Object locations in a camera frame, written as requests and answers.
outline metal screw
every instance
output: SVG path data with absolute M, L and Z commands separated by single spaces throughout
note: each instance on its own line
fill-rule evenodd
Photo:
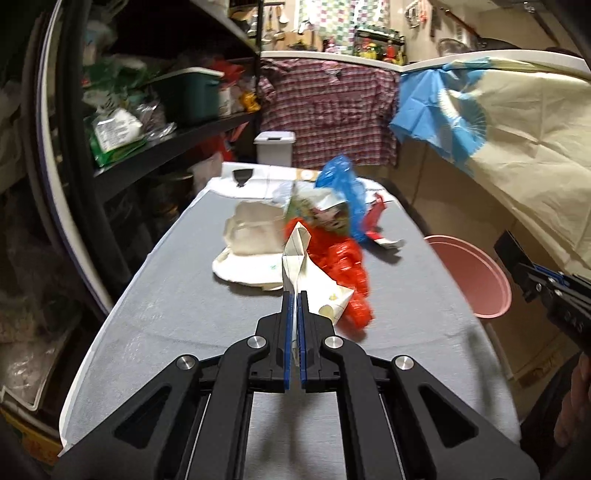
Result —
M 396 360 L 394 360 L 394 364 L 400 370 L 410 370 L 412 367 L 414 367 L 414 360 L 409 356 L 401 355 L 397 357 Z
M 248 339 L 246 344 L 250 348 L 263 348 L 267 344 L 267 341 L 265 340 L 264 337 L 261 337 L 258 335 L 253 335 Z
M 324 344 L 328 348 L 333 348 L 333 349 L 341 348 L 343 346 L 343 339 L 341 337 L 337 337 L 337 336 L 333 335 L 331 337 L 326 337 L 324 339 Z
M 191 370 L 195 366 L 195 359 L 191 355 L 183 355 L 177 358 L 177 367 L 181 370 Z

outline blue cloth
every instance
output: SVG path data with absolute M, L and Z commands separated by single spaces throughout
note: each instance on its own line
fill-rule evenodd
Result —
M 401 142 L 408 137 L 428 142 L 469 173 L 466 161 L 486 143 L 487 130 L 473 91 L 490 68 L 490 59 L 482 59 L 402 75 L 400 104 L 390 129 Z

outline white plastic container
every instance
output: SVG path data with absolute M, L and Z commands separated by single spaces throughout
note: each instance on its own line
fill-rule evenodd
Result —
M 296 143 L 293 132 L 261 132 L 255 138 L 258 162 L 263 165 L 291 167 L 291 150 Z

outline green storage bin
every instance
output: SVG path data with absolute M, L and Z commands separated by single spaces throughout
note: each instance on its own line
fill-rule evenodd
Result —
M 201 67 L 178 70 L 150 82 L 164 104 L 166 120 L 190 127 L 219 116 L 223 72 Z

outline checkered cloth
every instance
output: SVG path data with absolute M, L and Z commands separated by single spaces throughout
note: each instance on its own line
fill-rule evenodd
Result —
M 347 155 L 355 165 L 396 163 L 388 123 L 396 113 L 398 73 L 344 62 L 262 60 L 261 131 L 295 132 L 292 166 L 322 168 Z

